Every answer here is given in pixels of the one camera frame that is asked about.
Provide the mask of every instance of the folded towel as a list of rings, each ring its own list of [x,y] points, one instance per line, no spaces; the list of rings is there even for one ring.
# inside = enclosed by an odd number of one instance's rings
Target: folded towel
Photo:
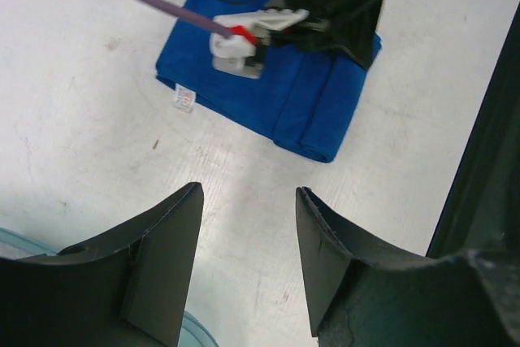
[[[268,0],[233,5],[188,0],[185,7],[207,17],[257,11]],[[375,37],[375,55],[381,48]],[[294,46],[269,48],[259,80],[229,75],[212,66],[210,34],[178,21],[157,62],[157,78],[183,85],[197,102],[269,137],[278,146],[331,162],[352,119],[366,70],[344,56],[305,54]]]

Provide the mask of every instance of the white surface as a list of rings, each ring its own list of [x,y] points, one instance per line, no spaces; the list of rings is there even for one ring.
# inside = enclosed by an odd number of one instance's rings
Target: white surface
[[[424,253],[517,1],[387,0],[383,52],[322,165],[199,106],[173,109],[154,79],[165,15],[133,0],[0,0],[0,225],[60,247],[200,180],[188,309],[223,347],[315,345],[294,189]]]

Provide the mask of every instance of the black plastic part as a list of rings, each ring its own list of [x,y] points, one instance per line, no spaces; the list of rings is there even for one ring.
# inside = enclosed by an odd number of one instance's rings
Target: black plastic part
[[[0,258],[0,344],[176,347],[202,205],[188,184],[57,256]]]
[[[520,7],[427,255],[520,250]]]
[[[320,347],[520,345],[520,254],[434,260],[399,249],[297,190],[297,230]]]
[[[383,0],[273,0],[266,8],[305,9],[310,17],[289,31],[272,33],[273,46],[294,44],[301,51],[333,50],[368,69],[374,59],[374,35]],[[311,24],[326,22],[316,30]]]

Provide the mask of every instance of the table surface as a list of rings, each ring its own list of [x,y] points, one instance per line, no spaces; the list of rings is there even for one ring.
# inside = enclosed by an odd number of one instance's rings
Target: table surface
[[[276,347],[316,345],[295,188],[424,254],[518,0],[386,0],[383,51],[328,165],[176,110],[154,79],[168,16],[133,0],[0,3],[0,226],[59,248],[201,181],[187,307],[222,346]]]

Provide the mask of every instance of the blue towel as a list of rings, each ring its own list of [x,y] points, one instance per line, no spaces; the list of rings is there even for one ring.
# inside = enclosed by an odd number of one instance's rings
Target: blue towel
[[[187,0],[185,7],[213,18],[257,11],[268,0],[232,5]],[[336,54],[270,48],[259,80],[216,71],[210,34],[179,21],[157,62],[157,78],[197,93],[197,102],[269,137],[278,146],[323,163],[331,162],[349,127],[366,71]],[[375,55],[381,48],[375,37]]]

